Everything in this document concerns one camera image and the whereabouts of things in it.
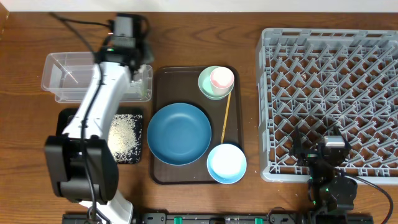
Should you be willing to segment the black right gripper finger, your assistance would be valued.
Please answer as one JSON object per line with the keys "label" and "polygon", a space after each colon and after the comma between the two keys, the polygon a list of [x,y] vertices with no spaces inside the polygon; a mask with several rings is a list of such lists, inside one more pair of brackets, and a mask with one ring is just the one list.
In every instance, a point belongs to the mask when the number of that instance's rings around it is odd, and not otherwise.
{"label": "black right gripper finger", "polygon": [[[342,137],[343,137],[343,135],[342,135],[342,133],[341,133],[341,131],[340,131],[340,129],[339,129],[338,126],[334,126],[334,127],[333,127],[333,133],[334,133],[334,136],[342,136]],[[351,145],[349,144],[349,142],[348,142],[344,137],[343,137],[343,139],[344,139],[344,141],[345,141],[345,146],[344,146],[344,148],[350,148]]]}
{"label": "black right gripper finger", "polygon": [[294,129],[292,152],[302,152],[301,135],[297,126]]}

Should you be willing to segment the yellow green snack wrapper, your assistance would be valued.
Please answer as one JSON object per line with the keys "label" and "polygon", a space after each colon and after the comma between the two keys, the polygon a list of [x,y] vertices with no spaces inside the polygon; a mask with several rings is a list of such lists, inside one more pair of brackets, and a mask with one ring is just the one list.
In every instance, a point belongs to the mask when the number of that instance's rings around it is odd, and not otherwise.
{"label": "yellow green snack wrapper", "polygon": [[129,93],[135,98],[142,98],[146,95],[146,83],[143,79],[133,80],[130,84]]}

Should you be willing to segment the light blue bowl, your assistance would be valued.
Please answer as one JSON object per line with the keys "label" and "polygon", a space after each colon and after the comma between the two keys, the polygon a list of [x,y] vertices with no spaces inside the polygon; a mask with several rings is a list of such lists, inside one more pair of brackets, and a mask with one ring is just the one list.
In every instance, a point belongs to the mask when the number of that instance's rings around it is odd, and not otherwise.
{"label": "light blue bowl", "polygon": [[218,183],[235,184],[245,175],[247,160],[239,147],[220,144],[210,151],[206,166],[210,176]]}

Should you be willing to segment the pile of rice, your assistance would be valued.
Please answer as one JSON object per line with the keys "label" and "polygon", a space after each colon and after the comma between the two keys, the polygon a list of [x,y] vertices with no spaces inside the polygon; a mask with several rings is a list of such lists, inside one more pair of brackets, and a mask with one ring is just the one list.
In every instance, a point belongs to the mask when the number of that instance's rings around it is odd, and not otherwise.
{"label": "pile of rice", "polygon": [[117,164],[136,164],[142,155],[141,114],[116,114],[108,136],[108,147]]}

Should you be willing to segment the dark blue plate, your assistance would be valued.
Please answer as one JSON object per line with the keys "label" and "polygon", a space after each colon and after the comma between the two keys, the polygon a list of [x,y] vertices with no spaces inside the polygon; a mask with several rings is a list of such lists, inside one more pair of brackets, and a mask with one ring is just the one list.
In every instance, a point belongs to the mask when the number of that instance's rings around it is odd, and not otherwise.
{"label": "dark blue plate", "polygon": [[201,158],[212,137],[207,115],[188,103],[167,105],[155,115],[147,128],[150,151],[160,161],[184,166]]}

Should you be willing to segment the white tissue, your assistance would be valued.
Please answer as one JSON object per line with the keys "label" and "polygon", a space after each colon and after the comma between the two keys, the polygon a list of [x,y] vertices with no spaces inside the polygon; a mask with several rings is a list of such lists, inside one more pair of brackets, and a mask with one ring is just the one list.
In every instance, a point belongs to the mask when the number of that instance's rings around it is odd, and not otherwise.
{"label": "white tissue", "polygon": [[141,65],[135,72],[134,74],[140,74],[140,73],[146,73],[148,70],[150,70],[152,67],[148,64],[143,64]]}

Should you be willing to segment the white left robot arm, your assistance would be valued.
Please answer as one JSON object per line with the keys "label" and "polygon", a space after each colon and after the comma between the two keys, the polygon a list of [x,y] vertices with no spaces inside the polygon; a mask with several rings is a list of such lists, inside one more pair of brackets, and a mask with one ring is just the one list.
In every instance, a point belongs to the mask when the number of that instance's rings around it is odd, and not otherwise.
{"label": "white left robot arm", "polygon": [[93,76],[73,119],[44,145],[53,192],[87,207],[85,223],[131,223],[134,209],[118,190],[119,170],[108,147],[111,122],[132,78],[154,61],[144,37],[114,34],[94,54]]}

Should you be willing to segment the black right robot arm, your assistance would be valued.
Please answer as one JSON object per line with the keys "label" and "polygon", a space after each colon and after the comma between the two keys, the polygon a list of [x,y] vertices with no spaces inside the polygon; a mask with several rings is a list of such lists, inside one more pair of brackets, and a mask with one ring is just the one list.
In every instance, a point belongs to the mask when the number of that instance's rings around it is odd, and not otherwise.
{"label": "black right robot arm", "polygon": [[354,209],[358,185],[336,167],[343,163],[350,150],[351,145],[337,127],[313,147],[305,147],[299,129],[294,129],[289,154],[297,158],[299,166],[308,167],[308,198],[315,204],[302,218],[302,223],[348,223],[347,212]]}

